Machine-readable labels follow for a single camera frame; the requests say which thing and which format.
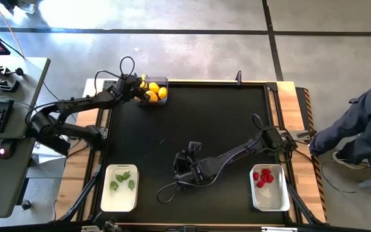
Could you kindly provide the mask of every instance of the red strawberry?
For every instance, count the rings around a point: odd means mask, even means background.
[[[267,182],[268,179],[269,179],[268,175],[265,174],[262,175],[262,181]]]
[[[269,175],[269,176],[267,177],[267,182],[268,182],[268,183],[273,182],[273,180],[274,180],[274,177],[273,177],[272,175]]]
[[[257,187],[262,188],[264,186],[264,184],[265,184],[265,182],[261,180],[257,183]]]
[[[258,180],[259,174],[257,172],[254,172],[252,174],[252,177],[254,178],[254,180]]]
[[[270,170],[269,169],[267,169],[267,168],[265,168],[265,169],[263,169],[262,170],[262,173],[264,174],[264,175],[268,175],[268,174],[270,174]]]

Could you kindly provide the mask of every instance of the wooden table frame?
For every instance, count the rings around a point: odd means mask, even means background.
[[[97,87],[102,86],[105,80],[114,79],[97,79]],[[214,80],[169,80],[170,82],[222,82],[222,83],[237,83],[236,81],[214,81]],[[243,81],[243,83],[266,83],[265,81]],[[271,82],[271,88],[276,87],[278,92],[279,101],[275,101],[275,94],[272,90],[269,90],[269,100],[270,107],[272,111],[272,118],[275,126],[279,126],[282,121],[278,121],[278,108],[281,108],[281,116],[283,118],[284,127],[288,130],[304,130],[303,119],[301,118],[300,106],[298,103],[296,89],[293,82]],[[94,80],[88,79],[86,82],[86,87],[83,96],[93,95],[94,90]],[[96,124],[97,126],[106,127],[108,123],[108,110],[103,110],[100,115],[98,110],[88,110],[80,112],[77,117],[77,125],[87,126],[90,124]],[[298,150],[310,156],[309,149],[306,145],[298,144]],[[76,147],[74,147],[70,153],[77,151],[85,147],[85,144],[81,142]],[[86,172],[87,164],[89,163],[89,150],[83,150],[67,160],[66,167],[64,170],[61,186],[59,189],[59,194],[57,197],[57,203],[55,205],[55,210],[57,215],[63,215],[72,206],[77,197],[79,196],[83,184],[90,178],[89,173]],[[91,173],[96,170],[97,164],[99,162],[100,152],[96,152],[95,155],[91,156],[91,161],[93,166],[90,168]],[[315,174],[315,167],[312,163],[305,157],[301,155],[293,154],[291,160],[291,166],[294,172],[294,180],[296,183],[296,189],[299,196],[306,203],[307,207],[313,212],[316,218],[325,222],[325,212],[323,210],[324,198],[323,191],[319,185],[319,173],[317,173],[317,179]],[[93,200],[93,190],[89,193],[84,205],[84,214],[76,215],[73,220],[79,216],[81,219],[87,219],[90,214],[91,203]],[[290,205],[289,215],[293,222],[296,220],[296,212]],[[149,226],[186,226],[186,224],[133,224],[129,225],[149,225]],[[210,226],[280,226],[280,225],[260,225],[260,224],[210,224]]]

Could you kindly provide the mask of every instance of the plastic container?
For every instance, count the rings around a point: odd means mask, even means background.
[[[127,180],[121,183],[115,178],[115,175],[122,175],[129,171],[131,175]],[[104,212],[129,212],[137,205],[139,173],[135,165],[132,164],[111,164],[106,169],[104,187],[102,189],[101,210]],[[134,181],[134,189],[128,188],[128,182]],[[113,190],[109,187],[111,181],[115,181],[119,187]]]
[[[262,175],[262,169],[269,169],[274,180],[265,183],[262,188],[257,187],[253,173]],[[279,164],[257,164],[250,171],[252,204],[261,211],[287,211],[290,208],[289,193],[287,192],[286,179],[283,167]]]
[[[169,95],[168,78],[167,77],[148,77],[148,76],[146,76],[145,80],[146,80],[147,86],[150,83],[154,82],[154,83],[157,83],[160,88],[161,87],[166,87],[167,88],[167,96],[164,99],[158,100],[157,102],[147,102],[147,103],[139,102],[139,104],[141,104],[141,105],[156,105],[156,104],[162,105],[162,104],[166,104],[167,99],[168,99],[168,95]]]

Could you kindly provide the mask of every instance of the black tabletop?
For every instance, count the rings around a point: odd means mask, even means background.
[[[215,157],[243,144],[258,133],[251,122],[253,113],[269,124],[265,102],[263,86],[173,85],[165,106],[144,107],[131,101],[115,109],[105,167],[134,164],[140,180],[136,208],[106,216],[132,223],[283,223],[282,212],[261,212],[252,205],[249,172],[255,164],[274,163],[273,157],[266,155],[235,162],[211,187],[180,191],[169,204],[156,200],[157,191],[174,181],[173,159],[190,140],[202,142],[201,158]],[[170,197],[172,191],[166,190],[161,198]],[[100,200],[96,207],[100,211]]]

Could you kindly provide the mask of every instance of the wooden platform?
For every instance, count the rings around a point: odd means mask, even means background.
[[[97,79],[97,88],[101,89],[103,82],[107,79]],[[277,82],[278,92],[280,98],[280,105],[283,114],[283,120],[285,127],[288,130],[304,130],[303,120],[301,118],[300,107],[297,100],[296,88],[293,82]],[[88,79],[86,82],[85,90],[83,96],[93,95],[94,90],[94,80]],[[274,98],[270,92],[271,98],[271,107],[273,112],[274,124],[277,126],[277,115],[276,115],[276,106],[274,104]],[[90,124],[95,124],[97,119],[98,110],[89,110],[79,113],[77,117],[77,124],[79,126],[86,126]],[[105,126],[106,119],[103,118],[102,125]],[[309,149],[307,145],[298,144],[298,150],[310,156]],[[73,148],[70,153],[73,151],[79,150],[85,147],[85,144],[81,142],[75,148]],[[79,196],[82,184],[84,182],[84,175],[86,171],[86,166],[88,163],[88,154],[89,150],[78,152],[74,154],[67,160],[66,168],[64,170],[61,186],[59,189],[57,203],[55,205],[55,210],[57,212],[57,217],[60,217],[65,214],[65,212],[72,206],[77,197]],[[99,152],[97,152],[94,160],[94,167],[92,170],[96,169],[98,163]],[[293,153],[292,158],[292,167],[294,170],[294,178],[296,181],[296,187],[299,196],[306,203],[307,207],[313,212],[313,214],[322,222],[325,222],[325,212],[323,210],[323,205],[321,199],[323,198],[323,191],[319,188],[319,173],[318,179],[316,180],[315,170],[313,164],[310,163],[308,159],[302,155]],[[92,191],[88,195],[84,217],[87,218],[92,200]],[[290,217],[295,220],[295,214],[293,208],[290,209]]]

